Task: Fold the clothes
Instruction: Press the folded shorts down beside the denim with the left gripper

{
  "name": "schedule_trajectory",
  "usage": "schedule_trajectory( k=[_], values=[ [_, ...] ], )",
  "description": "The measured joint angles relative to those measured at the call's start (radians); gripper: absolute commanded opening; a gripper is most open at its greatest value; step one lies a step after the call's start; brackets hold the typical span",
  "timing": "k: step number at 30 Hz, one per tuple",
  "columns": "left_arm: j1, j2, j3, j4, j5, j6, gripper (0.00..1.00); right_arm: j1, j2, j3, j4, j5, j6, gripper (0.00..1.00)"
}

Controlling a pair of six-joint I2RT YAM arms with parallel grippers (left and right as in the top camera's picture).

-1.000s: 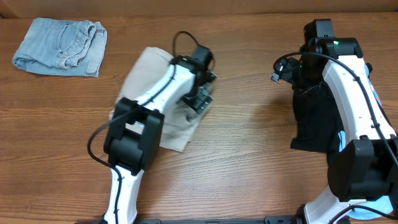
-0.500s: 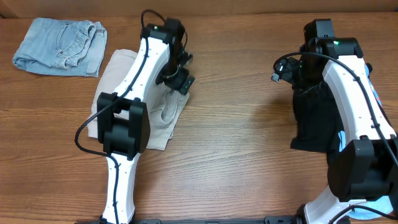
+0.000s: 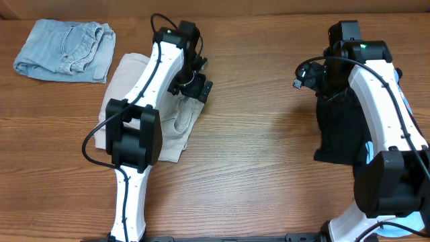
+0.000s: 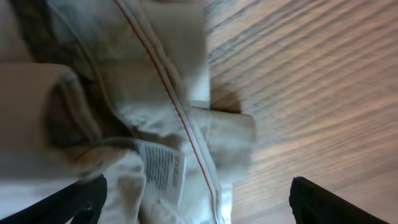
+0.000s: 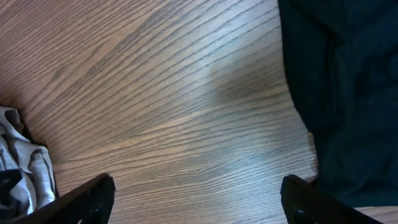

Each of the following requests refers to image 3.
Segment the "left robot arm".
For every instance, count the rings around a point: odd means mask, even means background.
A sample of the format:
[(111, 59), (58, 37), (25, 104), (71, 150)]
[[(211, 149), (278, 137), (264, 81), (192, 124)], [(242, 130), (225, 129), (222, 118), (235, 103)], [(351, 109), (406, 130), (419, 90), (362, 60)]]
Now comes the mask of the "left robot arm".
[(196, 50), (202, 41), (192, 22), (154, 33), (149, 62), (134, 88), (105, 109), (105, 150), (117, 178), (116, 217), (109, 241), (144, 241), (144, 202), (151, 168), (159, 160), (162, 118), (179, 101), (207, 101), (213, 83), (200, 71), (207, 59)]

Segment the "beige khaki shorts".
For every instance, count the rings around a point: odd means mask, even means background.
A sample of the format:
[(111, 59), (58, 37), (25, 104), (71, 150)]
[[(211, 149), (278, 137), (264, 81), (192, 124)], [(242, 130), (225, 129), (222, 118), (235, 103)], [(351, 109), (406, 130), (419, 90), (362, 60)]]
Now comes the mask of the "beige khaki shorts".
[[(105, 92), (99, 122), (106, 119), (105, 109), (111, 99), (122, 99), (137, 83), (149, 62), (149, 57), (138, 53), (125, 54), (115, 70)], [(163, 145), (160, 161), (178, 162), (181, 153), (186, 150), (192, 128), (202, 111), (204, 104), (184, 95), (167, 93), (162, 102), (161, 129)]]

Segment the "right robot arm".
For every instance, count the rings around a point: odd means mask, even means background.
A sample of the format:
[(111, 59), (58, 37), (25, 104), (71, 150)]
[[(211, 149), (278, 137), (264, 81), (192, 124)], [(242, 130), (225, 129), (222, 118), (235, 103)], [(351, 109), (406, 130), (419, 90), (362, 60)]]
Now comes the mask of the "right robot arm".
[(400, 89), (384, 41), (365, 41), (357, 21), (328, 31), (329, 46), (299, 64), (294, 87), (312, 89), (321, 145), (314, 159), (350, 164), (353, 202), (312, 241), (429, 236), (429, 143)]

